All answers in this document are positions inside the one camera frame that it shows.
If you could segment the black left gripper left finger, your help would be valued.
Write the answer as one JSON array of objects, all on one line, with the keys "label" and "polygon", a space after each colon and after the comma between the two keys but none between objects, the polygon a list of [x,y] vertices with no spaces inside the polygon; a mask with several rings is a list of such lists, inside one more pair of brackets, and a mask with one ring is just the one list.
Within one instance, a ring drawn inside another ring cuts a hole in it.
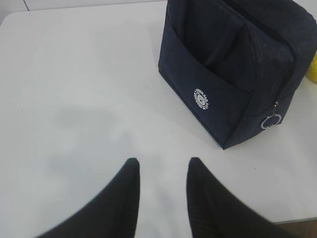
[{"label": "black left gripper left finger", "polygon": [[109,184],[43,238],[133,238],[140,201],[140,164],[128,159]]}]

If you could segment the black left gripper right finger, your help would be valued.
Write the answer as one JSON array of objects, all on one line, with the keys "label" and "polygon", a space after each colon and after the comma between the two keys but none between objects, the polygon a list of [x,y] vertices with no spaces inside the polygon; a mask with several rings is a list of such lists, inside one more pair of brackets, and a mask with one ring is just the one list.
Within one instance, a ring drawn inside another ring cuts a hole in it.
[{"label": "black left gripper right finger", "polygon": [[199,158],[187,172],[187,210],[194,238],[291,238],[225,188]]}]

